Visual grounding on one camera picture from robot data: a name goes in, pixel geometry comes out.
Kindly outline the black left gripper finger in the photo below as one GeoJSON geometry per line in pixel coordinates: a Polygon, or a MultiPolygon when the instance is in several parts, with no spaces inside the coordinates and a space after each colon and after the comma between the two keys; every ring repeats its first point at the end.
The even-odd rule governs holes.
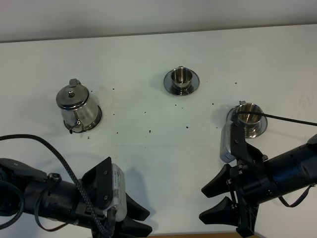
{"type": "Polygon", "coordinates": [[[126,217],[121,222],[116,222],[115,238],[146,238],[152,232],[152,227],[126,217]]]}
{"type": "Polygon", "coordinates": [[[150,215],[150,211],[134,201],[128,194],[126,194],[127,203],[127,217],[137,220],[144,221],[150,215]]]}

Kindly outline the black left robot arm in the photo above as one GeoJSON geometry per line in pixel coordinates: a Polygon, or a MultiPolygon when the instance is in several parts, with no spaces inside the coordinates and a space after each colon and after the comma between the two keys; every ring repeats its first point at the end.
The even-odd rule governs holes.
{"type": "MultiPolygon", "coordinates": [[[[101,224],[115,238],[144,238],[152,227],[143,224],[150,212],[125,191],[123,171],[106,158],[79,180],[88,194],[101,224]]],[[[60,174],[47,174],[22,162],[0,161],[0,215],[19,217],[22,213],[88,228],[99,238],[98,228],[75,184],[60,174]]]]}

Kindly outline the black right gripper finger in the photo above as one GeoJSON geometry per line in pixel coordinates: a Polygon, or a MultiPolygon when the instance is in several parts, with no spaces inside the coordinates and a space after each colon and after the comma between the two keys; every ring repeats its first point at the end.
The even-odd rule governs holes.
{"type": "Polygon", "coordinates": [[[207,197],[215,197],[223,193],[229,192],[229,185],[227,181],[230,179],[230,169],[229,164],[225,164],[220,172],[214,177],[207,185],[205,185],[201,192],[207,197]]]}
{"type": "Polygon", "coordinates": [[[238,213],[229,197],[224,197],[216,206],[204,211],[199,219],[206,225],[220,224],[238,226],[238,213]]]}

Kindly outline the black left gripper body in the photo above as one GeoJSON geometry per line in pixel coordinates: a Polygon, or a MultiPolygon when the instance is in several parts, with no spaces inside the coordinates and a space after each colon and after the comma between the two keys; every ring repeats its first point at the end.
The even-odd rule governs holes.
{"type": "Polygon", "coordinates": [[[87,205],[87,208],[88,208],[89,212],[91,213],[91,216],[92,216],[99,232],[102,234],[102,237],[111,238],[113,235],[114,225],[110,225],[110,228],[107,228],[106,226],[101,224],[101,222],[100,222],[100,220],[95,212],[95,209],[94,209],[94,207],[93,207],[93,205],[92,205],[92,203],[87,195],[87,192],[83,188],[81,182],[77,179],[76,175],[74,174],[73,170],[71,169],[69,164],[66,162],[66,160],[62,156],[58,156],[58,159],[60,160],[60,162],[62,163],[62,165],[66,169],[67,173],[69,174],[70,178],[73,180],[76,188],[79,190],[80,194],[82,195],[82,197],[87,205]]]}

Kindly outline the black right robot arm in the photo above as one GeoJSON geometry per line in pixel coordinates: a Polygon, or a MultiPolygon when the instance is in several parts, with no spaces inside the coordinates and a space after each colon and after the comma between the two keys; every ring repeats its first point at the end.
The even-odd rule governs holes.
{"type": "Polygon", "coordinates": [[[264,160],[264,154],[245,140],[244,128],[230,125],[230,151],[237,165],[225,164],[217,176],[202,188],[210,198],[229,192],[216,206],[199,215],[204,224],[236,227],[247,238],[254,234],[261,203],[279,198],[317,182],[317,138],[274,158],[264,160]]]}

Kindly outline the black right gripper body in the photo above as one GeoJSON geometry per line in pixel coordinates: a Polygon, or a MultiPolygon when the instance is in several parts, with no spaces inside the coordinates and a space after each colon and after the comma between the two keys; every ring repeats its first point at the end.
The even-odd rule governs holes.
{"type": "Polygon", "coordinates": [[[236,231],[241,236],[252,236],[259,210],[258,199],[268,184],[263,153],[246,142],[244,127],[238,122],[230,126],[230,152],[237,161],[229,172],[238,199],[236,231]]]}

